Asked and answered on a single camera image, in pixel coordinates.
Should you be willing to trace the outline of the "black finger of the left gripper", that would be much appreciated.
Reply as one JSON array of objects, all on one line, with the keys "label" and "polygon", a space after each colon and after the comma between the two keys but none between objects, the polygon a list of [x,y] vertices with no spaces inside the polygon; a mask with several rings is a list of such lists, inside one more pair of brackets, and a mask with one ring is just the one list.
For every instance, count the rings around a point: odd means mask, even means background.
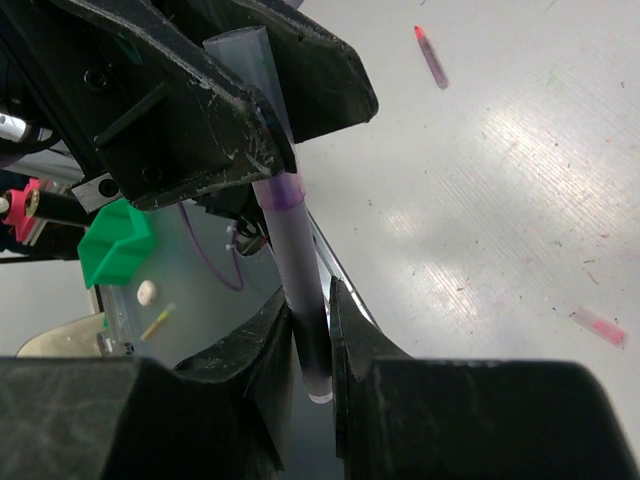
[{"label": "black finger of the left gripper", "polygon": [[138,209],[295,165],[266,98],[149,1],[13,1],[9,56],[86,177]]}]

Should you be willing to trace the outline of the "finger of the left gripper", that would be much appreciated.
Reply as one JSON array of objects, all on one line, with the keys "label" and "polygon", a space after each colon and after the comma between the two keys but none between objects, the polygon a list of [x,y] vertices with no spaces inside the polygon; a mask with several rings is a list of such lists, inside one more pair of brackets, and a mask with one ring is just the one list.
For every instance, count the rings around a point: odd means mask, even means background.
[{"label": "finger of the left gripper", "polygon": [[266,28],[294,140],[369,122],[379,102],[355,49],[283,1],[237,1],[246,26]]}]

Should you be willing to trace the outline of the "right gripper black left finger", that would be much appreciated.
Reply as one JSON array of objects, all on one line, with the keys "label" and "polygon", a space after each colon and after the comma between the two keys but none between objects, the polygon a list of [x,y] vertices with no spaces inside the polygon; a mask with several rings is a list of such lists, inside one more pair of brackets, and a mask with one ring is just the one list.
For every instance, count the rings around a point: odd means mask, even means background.
[{"label": "right gripper black left finger", "polygon": [[5,479],[274,479],[294,367],[274,294],[217,343],[167,368],[150,358],[5,358]]}]

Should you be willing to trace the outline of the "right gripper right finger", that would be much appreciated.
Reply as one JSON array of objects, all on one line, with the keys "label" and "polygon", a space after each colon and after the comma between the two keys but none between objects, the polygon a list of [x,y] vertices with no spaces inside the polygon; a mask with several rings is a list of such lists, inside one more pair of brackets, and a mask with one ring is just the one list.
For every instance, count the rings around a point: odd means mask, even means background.
[{"label": "right gripper right finger", "polygon": [[595,377],[572,362],[416,359],[330,286],[336,454],[348,479],[634,479]]}]

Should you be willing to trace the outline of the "purple-tinted pen cap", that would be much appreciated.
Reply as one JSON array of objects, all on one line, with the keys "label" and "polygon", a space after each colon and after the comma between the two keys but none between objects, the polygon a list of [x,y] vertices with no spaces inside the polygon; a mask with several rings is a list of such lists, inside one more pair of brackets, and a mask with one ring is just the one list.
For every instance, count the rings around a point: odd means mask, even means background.
[{"label": "purple-tinted pen cap", "polygon": [[205,51],[237,78],[254,116],[239,135],[238,152],[254,169],[254,178],[296,175],[298,165],[291,125],[275,60],[264,27],[245,27],[203,41]]}]

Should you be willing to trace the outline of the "red pen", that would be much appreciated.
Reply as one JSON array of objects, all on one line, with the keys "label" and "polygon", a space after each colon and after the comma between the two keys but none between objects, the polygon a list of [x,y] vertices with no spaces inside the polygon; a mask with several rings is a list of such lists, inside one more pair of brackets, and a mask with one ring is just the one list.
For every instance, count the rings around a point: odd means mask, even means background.
[{"label": "red pen", "polygon": [[414,26],[414,33],[416,36],[417,44],[422,52],[422,55],[429,67],[429,70],[434,78],[436,85],[441,89],[445,90],[449,86],[449,80],[447,75],[442,67],[440,60],[429,41],[425,31],[418,25]]}]

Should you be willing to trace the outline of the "red pen cap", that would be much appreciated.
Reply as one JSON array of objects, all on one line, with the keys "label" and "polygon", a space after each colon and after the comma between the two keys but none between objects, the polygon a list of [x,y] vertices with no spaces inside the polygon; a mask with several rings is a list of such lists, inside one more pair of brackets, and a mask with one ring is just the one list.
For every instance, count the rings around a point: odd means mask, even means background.
[{"label": "red pen cap", "polygon": [[570,314],[570,318],[617,348],[623,348],[626,345],[626,332],[615,322],[609,321],[591,310],[580,307]]}]

